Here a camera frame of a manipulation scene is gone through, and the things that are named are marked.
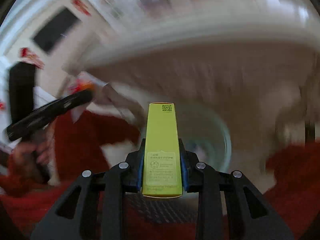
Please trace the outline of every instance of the curved white surface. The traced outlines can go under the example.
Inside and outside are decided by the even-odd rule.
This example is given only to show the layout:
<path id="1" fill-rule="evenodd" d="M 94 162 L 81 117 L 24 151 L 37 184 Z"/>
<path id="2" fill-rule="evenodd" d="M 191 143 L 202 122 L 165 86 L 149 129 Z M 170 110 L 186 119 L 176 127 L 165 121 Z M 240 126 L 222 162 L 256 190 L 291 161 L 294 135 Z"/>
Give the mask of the curved white surface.
<path id="1" fill-rule="evenodd" d="M 8 15 L 0 30 L 0 55 L 29 19 L 52 0 L 24 0 Z M 146 20 L 129 30 L 107 15 L 99 0 L 88 0 L 118 36 L 89 59 L 97 65 L 169 43 L 188 39 L 286 40 L 320 49 L 320 18 L 308 0 L 192 0 L 187 10 L 157 21 Z"/>

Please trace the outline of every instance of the blurry background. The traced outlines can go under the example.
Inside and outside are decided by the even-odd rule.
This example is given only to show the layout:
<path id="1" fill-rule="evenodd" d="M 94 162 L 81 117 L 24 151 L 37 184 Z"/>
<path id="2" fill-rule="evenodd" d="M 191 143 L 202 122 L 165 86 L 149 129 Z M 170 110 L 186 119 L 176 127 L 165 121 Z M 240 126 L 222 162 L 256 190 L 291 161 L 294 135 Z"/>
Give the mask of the blurry background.
<path id="1" fill-rule="evenodd" d="M 241 170 L 261 192 L 275 183 L 264 163 L 279 148 L 276 119 L 318 68 L 320 21 L 309 0 L 16 0 L 2 20 L 0 130 L 10 123 L 14 62 L 38 65 L 36 106 L 88 71 L 146 113 L 150 102 L 174 102 L 186 146 L 221 171 Z M 304 143 L 302 116 L 289 134 Z M 133 150 L 103 148 L 112 165 Z"/>

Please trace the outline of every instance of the red fabric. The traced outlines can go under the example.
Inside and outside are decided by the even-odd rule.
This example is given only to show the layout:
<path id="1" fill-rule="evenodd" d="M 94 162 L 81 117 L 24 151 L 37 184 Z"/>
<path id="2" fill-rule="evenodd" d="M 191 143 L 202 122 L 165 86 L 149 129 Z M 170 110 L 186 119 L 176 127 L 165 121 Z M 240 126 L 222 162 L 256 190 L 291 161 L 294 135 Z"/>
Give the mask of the red fabric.
<path id="1" fill-rule="evenodd" d="M 299 239 L 320 211 L 320 143 L 289 146 L 271 157 L 276 185 L 264 196 Z"/>
<path id="2" fill-rule="evenodd" d="M 132 207 L 127 208 L 127 239 L 128 240 L 195 240 L 196 225 L 156 224 L 150 223 Z"/>
<path id="3" fill-rule="evenodd" d="M 39 222 L 54 202 L 68 188 L 70 182 L 42 192 L 31 192 L 15 198 L 0 195 L 0 200 L 12 221 L 22 232 L 30 232 L 34 223 Z"/>
<path id="4" fill-rule="evenodd" d="M 20 49 L 20 57 L 27 57 L 30 54 L 29 48 Z"/>
<path id="5" fill-rule="evenodd" d="M 109 170 L 100 148 L 126 139 L 137 143 L 139 131 L 125 120 L 84 111 L 76 123 L 71 112 L 59 116 L 54 129 L 56 167 L 60 181 L 76 179 L 82 171 Z"/>

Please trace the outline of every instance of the label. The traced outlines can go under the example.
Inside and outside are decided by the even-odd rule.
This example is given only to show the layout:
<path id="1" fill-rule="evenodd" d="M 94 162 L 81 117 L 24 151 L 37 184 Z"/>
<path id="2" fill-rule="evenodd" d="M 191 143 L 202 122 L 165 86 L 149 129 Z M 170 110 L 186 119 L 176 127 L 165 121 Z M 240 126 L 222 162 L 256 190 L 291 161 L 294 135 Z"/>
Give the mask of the label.
<path id="1" fill-rule="evenodd" d="M 176 157 L 173 152 L 148 152 L 147 185 L 177 184 Z"/>
<path id="2" fill-rule="evenodd" d="M 162 111 L 172 112 L 172 105 L 162 105 Z"/>

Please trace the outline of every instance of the red sweater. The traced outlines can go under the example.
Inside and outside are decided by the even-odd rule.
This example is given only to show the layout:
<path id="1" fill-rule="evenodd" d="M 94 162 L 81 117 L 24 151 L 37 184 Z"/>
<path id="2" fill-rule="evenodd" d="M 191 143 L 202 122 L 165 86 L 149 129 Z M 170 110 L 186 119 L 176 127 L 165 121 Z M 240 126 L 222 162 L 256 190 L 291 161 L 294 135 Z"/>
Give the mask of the red sweater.
<path id="1" fill-rule="evenodd" d="M 70 111 L 56 119 L 54 151 L 56 168 L 61 182 L 76 179 L 82 171 L 93 173 L 109 170 L 100 146 L 126 139 L 137 143 L 139 130 L 115 116 L 98 115 L 84 111 L 76 123 Z M 8 195 L 20 197 L 32 189 L 43 188 L 31 179 L 25 179 L 11 155 L 8 160 L 8 176 L 0 176 L 0 187 Z"/>

